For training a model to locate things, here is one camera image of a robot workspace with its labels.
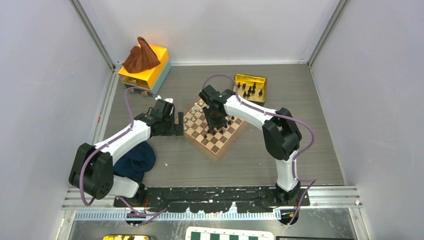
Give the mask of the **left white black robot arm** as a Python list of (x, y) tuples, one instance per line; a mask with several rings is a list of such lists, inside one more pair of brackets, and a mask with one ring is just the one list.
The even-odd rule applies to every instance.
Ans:
[(175, 112), (172, 98), (156, 98), (148, 113), (137, 115), (124, 129), (95, 145), (81, 144), (74, 158), (68, 182), (81, 194), (97, 200), (106, 196), (125, 197), (133, 206), (141, 206), (146, 193), (139, 189), (141, 182), (116, 175), (114, 165), (138, 144), (156, 136), (181, 136), (183, 113)]

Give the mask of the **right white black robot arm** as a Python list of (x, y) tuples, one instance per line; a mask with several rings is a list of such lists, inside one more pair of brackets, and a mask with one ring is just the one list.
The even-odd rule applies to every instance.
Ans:
[(294, 177), (294, 156), (300, 148), (302, 135), (286, 108), (270, 109), (240, 96), (229, 89), (223, 92), (207, 85), (199, 93), (205, 102), (203, 109), (211, 131), (229, 126), (228, 117), (237, 117), (261, 130), (267, 152), (275, 159), (277, 170), (276, 195), (283, 205), (291, 205), (300, 189)]

